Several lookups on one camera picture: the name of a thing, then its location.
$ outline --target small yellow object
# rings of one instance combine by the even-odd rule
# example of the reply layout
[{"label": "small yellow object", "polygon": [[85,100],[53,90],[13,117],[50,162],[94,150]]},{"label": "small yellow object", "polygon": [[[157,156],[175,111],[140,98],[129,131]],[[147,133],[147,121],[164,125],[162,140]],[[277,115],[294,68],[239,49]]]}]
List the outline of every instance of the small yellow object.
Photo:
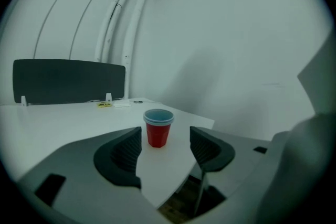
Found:
[{"label": "small yellow object", "polygon": [[108,108],[109,106],[112,106],[112,104],[109,102],[101,102],[101,103],[98,103],[97,106],[99,108]]}]

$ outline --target red cup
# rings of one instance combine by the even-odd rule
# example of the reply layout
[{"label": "red cup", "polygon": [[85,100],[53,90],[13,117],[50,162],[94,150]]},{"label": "red cup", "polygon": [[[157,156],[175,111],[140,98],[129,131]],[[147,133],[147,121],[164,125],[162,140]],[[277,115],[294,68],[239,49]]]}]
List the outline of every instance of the red cup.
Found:
[{"label": "red cup", "polygon": [[147,126],[148,143],[152,147],[163,147],[174,121],[174,114],[164,109],[151,109],[144,113],[143,119]]}]

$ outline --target white curved pipe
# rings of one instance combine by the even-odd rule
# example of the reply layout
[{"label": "white curved pipe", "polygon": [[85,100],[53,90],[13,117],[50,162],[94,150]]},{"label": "white curved pipe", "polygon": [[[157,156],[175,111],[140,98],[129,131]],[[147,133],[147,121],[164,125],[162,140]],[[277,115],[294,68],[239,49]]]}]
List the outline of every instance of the white curved pipe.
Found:
[{"label": "white curved pipe", "polygon": [[135,36],[137,34],[137,28],[140,20],[140,16],[142,13],[142,9],[144,6],[145,0],[138,0],[136,2],[134,12],[132,14],[130,24],[128,25],[125,40],[123,44],[122,50],[122,65],[125,66],[126,74],[125,74],[125,92],[124,98],[129,98],[129,90],[130,90],[130,71],[131,71],[131,63],[132,63],[132,55],[133,55],[133,48],[135,42]]},{"label": "white curved pipe", "polygon": [[118,0],[117,4],[115,5],[114,11],[112,13],[112,17],[110,18],[104,40],[102,42],[102,47],[100,47],[100,51],[97,51],[98,59],[101,62],[107,62],[109,57],[110,46],[112,42],[112,37],[114,34],[114,30],[116,28],[116,24],[119,19],[119,15],[121,13],[122,6],[125,4],[126,0]]},{"label": "white curved pipe", "polygon": [[109,26],[109,22],[111,19],[111,16],[113,14],[113,11],[116,7],[118,0],[112,0],[106,14],[105,17],[103,18],[103,22],[102,25],[100,27],[100,32],[99,32],[99,36],[98,36],[98,40],[97,40],[97,44],[96,44],[96,51],[94,54],[94,58],[95,61],[100,61],[101,60],[101,54],[102,54],[102,49],[103,49],[103,45],[104,45],[104,40],[105,40],[105,36],[106,36],[106,31],[108,29]]}]

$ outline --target white clip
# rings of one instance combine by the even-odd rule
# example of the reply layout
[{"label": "white clip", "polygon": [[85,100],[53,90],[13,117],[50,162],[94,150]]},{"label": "white clip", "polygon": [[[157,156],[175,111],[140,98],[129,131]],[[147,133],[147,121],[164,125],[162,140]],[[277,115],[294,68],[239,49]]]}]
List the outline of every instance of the white clip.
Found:
[{"label": "white clip", "polygon": [[25,97],[24,95],[21,96],[21,105],[22,105],[22,106],[28,106],[26,97]]},{"label": "white clip", "polygon": [[106,94],[105,102],[112,102],[112,94],[111,93]]}]

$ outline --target white table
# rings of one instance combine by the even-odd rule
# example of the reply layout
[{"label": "white table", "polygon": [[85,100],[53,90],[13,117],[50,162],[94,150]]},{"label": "white table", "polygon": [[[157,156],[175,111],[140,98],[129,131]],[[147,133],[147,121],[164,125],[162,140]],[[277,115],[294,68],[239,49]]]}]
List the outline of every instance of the white table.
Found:
[{"label": "white table", "polygon": [[[9,176],[18,181],[59,147],[70,142],[131,127],[142,127],[142,151],[136,167],[141,192],[160,207],[183,183],[196,160],[190,150],[190,126],[212,129],[213,120],[145,98],[131,99],[130,108],[98,108],[97,103],[0,106],[0,153]],[[167,144],[148,144],[143,113],[166,109],[174,113]]]}]

